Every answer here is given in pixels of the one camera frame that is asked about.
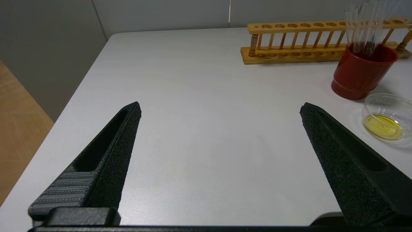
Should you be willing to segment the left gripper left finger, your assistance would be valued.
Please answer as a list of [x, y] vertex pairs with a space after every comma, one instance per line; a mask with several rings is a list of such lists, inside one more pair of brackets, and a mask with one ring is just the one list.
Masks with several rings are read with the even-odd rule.
[[33, 226], [57, 207], [118, 209], [140, 118], [138, 102], [115, 114], [29, 206]]

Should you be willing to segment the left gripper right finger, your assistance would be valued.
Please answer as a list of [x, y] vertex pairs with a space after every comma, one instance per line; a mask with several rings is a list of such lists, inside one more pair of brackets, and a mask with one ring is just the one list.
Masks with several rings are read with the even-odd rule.
[[321, 107], [300, 116], [347, 225], [411, 227], [411, 179]]

